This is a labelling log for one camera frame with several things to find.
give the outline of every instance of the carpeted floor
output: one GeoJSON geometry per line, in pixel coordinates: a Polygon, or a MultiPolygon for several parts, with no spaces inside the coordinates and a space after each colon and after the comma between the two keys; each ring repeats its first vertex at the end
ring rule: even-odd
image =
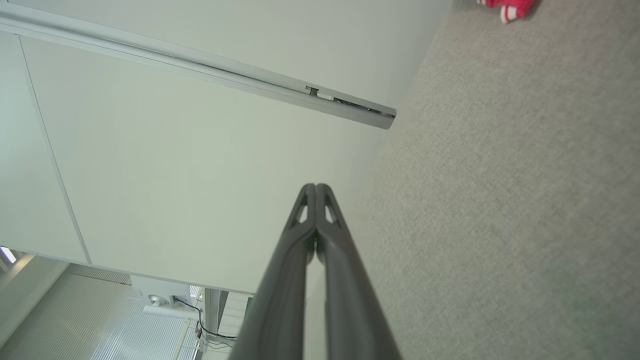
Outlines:
{"type": "Polygon", "coordinates": [[[639,359],[640,2],[454,0],[361,208],[405,359],[639,359]]]}

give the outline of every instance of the red plush toy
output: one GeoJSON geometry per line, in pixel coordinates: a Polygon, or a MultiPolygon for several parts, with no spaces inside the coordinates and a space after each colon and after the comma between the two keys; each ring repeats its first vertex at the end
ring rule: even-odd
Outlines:
{"type": "Polygon", "coordinates": [[[509,21],[525,17],[531,11],[531,7],[536,0],[476,0],[478,4],[486,5],[489,8],[500,9],[500,19],[503,24],[509,21]]]}

